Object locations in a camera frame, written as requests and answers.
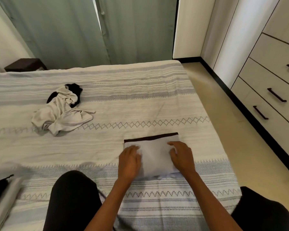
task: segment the wall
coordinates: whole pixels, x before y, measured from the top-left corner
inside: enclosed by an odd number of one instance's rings
[[[229,88],[235,82],[278,1],[239,0],[213,67],[213,71]]]
[[[0,72],[20,58],[32,57],[32,52],[0,7]]]
[[[239,0],[216,0],[201,57],[213,68]]]
[[[199,57],[215,0],[179,0],[173,58]]]

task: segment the curtain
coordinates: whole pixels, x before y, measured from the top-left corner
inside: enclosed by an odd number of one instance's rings
[[[0,0],[48,69],[109,65],[93,0]]]
[[[177,0],[96,0],[111,64],[172,59]]]

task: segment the beige floor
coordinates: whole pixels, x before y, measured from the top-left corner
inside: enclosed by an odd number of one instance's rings
[[[183,64],[216,129],[240,186],[289,210],[289,171],[198,62]]]

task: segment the forearm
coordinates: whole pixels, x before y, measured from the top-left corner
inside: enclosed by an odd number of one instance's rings
[[[185,176],[191,186],[204,218],[211,231],[242,231],[231,215],[215,198],[198,173],[190,173]]]
[[[130,183],[117,179],[110,194],[90,221],[85,231],[111,231],[121,202]]]

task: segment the bed sheet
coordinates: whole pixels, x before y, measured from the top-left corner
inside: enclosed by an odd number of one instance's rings
[[[56,137],[37,131],[33,112],[67,83],[83,88],[79,108],[96,111],[93,120]],[[196,170],[231,213],[241,197],[236,176],[180,62],[0,73],[0,174],[25,178],[3,230],[42,230],[64,172],[84,172],[108,195],[124,139],[172,132],[191,147]],[[208,230],[180,174],[133,182],[118,215],[135,230]]]

